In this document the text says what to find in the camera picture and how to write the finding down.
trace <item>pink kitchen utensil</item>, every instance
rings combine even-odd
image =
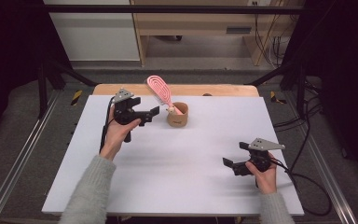
[[[150,76],[146,80],[147,87],[155,94],[161,105],[168,106],[168,112],[177,115],[183,115],[183,113],[176,108],[171,101],[171,91],[168,88],[167,83],[159,76]]]

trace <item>gray sweater sleeve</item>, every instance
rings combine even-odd
[[[111,161],[95,156],[77,183],[59,223],[104,224],[110,183],[115,170],[116,166]]]
[[[280,193],[260,194],[260,199],[263,224],[295,223],[287,211],[283,196]]]

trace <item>white tabletop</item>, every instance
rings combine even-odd
[[[158,105],[140,96],[135,111]],[[77,181],[99,152],[102,127],[111,96],[91,95],[84,108],[42,212],[63,212]],[[173,96],[189,107],[188,124],[166,122],[166,105],[151,123],[131,132],[114,159],[107,211],[114,216],[248,216],[260,213],[253,176],[234,175],[222,158],[249,160],[239,142],[260,137],[276,142],[269,113],[261,97]],[[284,162],[280,150],[270,151]],[[291,215],[304,215],[290,178],[278,168],[278,191]]]

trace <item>brown cup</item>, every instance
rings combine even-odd
[[[167,116],[168,123],[175,128],[185,127],[187,125],[188,120],[188,106],[182,102],[172,103],[176,108],[178,108],[183,114],[176,115],[169,113]]]

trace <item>hand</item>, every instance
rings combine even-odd
[[[270,167],[265,172],[260,172],[257,168],[250,162],[245,163],[249,171],[255,176],[257,181],[257,186],[260,189],[262,194],[270,194],[277,192],[277,183],[276,183],[276,174],[277,174],[277,165],[271,164]]]
[[[140,119],[133,120],[131,123],[126,125],[121,125],[113,120],[113,113],[115,111],[115,106],[112,106],[109,111],[109,126],[106,132],[106,140],[103,148],[101,149],[100,156],[104,157],[110,161],[116,156],[116,154],[121,149],[121,144],[127,136],[127,133],[136,128],[139,123],[141,123]]]

